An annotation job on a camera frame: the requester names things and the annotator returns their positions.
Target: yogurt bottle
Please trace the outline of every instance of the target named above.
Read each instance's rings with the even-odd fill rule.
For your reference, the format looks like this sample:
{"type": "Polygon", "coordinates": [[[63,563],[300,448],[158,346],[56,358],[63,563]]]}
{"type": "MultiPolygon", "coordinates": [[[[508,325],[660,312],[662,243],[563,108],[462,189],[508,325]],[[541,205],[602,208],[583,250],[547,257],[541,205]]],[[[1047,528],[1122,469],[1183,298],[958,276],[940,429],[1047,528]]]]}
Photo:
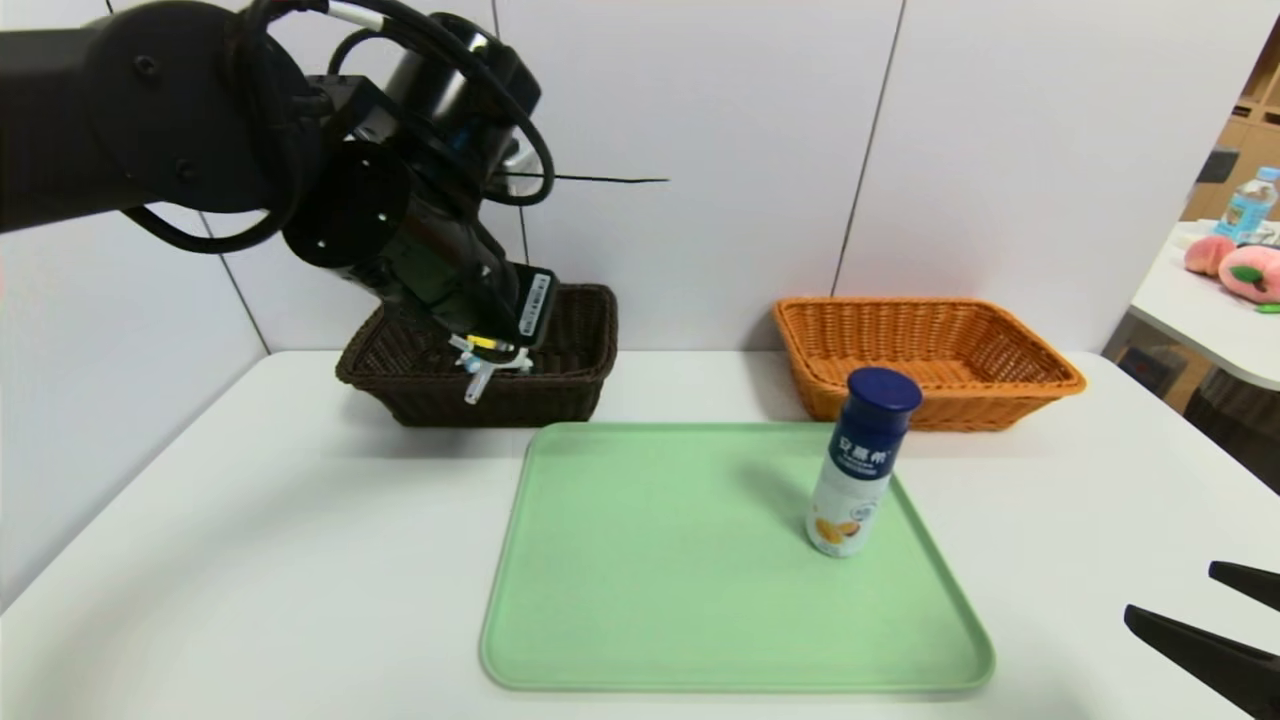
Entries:
{"type": "Polygon", "coordinates": [[[849,375],[849,400],[809,507],[806,529],[814,547],[849,557],[867,544],[911,413],[923,401],[915,380],[888,368],[861,368],[849,375]]]}

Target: label sticker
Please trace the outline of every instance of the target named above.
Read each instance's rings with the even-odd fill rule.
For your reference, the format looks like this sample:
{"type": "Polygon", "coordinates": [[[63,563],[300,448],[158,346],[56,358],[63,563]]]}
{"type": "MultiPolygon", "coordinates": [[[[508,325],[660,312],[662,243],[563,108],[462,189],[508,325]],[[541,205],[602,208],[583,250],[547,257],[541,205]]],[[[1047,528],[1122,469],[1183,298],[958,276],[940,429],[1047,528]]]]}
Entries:
{"type": "Polygon", "coordinates": [[[543,314],[543,301],[547,300],[547,288],[550,286],[550,275],[534,275],[534,283],[529,286],[529,300],[525,300],[525,313],[520,316],[520,334],[534,334],[534,329],[538,327],[538,318],[543,314]]]}

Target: white table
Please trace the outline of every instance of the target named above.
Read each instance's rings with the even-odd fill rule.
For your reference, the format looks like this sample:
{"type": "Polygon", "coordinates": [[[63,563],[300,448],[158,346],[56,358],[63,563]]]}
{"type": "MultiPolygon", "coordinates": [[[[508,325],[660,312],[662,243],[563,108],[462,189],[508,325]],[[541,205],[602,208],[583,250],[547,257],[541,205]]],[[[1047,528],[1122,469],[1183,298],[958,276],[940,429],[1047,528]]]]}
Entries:
{"type": "MultiPolygon", "coordinates": [[[[1280,568],[1280,500],[1082,354],[1084,395],[1004,433],[913,434],[900,462],[996,646],[986,688],[507,692],[477,637],[532,433],[402,429],[337,357],[264,360],[9,609],[6,720],[1235,717],[1125,603],[1280,650],[1280,614],[1206,575],[1280,568]]],[[[623,354],[598,419],[800,419],[790,383],[774,354],[623,354]]]]}
{"type": "MultiPolygon", "coordinates": [[[[1216,279],[1183,266],[1189,237],[1203,237],[1211,229],[1212,223],[1174,227],[1130,311],[1236,378],[1280,391],[1280,318],[1256,313],[1252,302],[1231,295],[1216,279]]],[[[1117,333],[1124,334],[1124,329],[1117,333]]]]}

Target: stuffed toy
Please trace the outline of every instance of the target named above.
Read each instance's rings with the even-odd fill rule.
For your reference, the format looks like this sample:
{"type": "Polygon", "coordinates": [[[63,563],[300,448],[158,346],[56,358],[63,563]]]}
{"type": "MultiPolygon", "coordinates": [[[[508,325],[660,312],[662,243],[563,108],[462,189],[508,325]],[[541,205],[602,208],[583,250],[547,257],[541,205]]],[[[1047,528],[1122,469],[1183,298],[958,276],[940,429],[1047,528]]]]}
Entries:
{"type": "Polygon", "coordinates": [[[1187,249],[1188,270],[1216,277],[1228,290],[1258,304],[1280,302],[1280,247],[1236,247],[1229,238],[1211,234],[1187,249]]]}

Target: plastic tray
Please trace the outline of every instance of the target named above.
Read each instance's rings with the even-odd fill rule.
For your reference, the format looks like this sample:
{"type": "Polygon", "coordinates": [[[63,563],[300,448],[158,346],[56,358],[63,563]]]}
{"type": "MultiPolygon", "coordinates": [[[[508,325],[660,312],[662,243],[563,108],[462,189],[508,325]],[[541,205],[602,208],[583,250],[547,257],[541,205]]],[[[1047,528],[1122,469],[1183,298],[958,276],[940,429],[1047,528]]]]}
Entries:
{"type": "Polygon", "coordinates": [[[566,424],[529,448],[481,638],[529,691],[942,692],[995,652],[900,483],[860,555],[804,533],[829,425],[566,424]]]}

